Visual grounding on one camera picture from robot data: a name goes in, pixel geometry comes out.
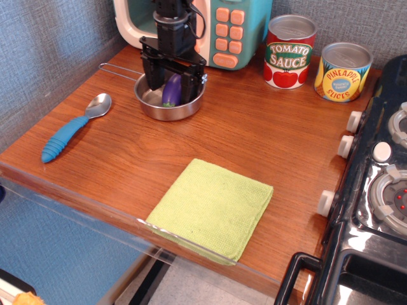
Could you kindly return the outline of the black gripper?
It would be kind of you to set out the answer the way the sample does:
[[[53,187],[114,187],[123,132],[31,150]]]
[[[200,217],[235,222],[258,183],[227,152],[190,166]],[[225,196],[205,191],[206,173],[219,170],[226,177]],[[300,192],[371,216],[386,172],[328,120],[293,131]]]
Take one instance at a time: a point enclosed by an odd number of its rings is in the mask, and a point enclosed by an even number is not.
[[[143,36],[142,64],[148,86],[159,89],[165,80],[165,72],[181,76],[181,103],[191,102],[204,82],[206,60],[195,51],[197,19],[195,17],[155,18],[157,37]]]

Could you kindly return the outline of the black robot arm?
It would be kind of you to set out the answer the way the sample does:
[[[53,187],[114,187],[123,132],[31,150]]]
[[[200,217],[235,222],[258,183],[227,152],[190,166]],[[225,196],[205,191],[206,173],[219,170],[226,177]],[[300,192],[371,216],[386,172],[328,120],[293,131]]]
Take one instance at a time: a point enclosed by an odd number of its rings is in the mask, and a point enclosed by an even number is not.
[[[141,37],[142,63],[150,89],[166,85],[165,72],[180,77],[180,104],[191,102],[205,82],[207,61],[195,50],[197,16],[201,12],[191,1],[156,1],[153,18],[157,37]]]

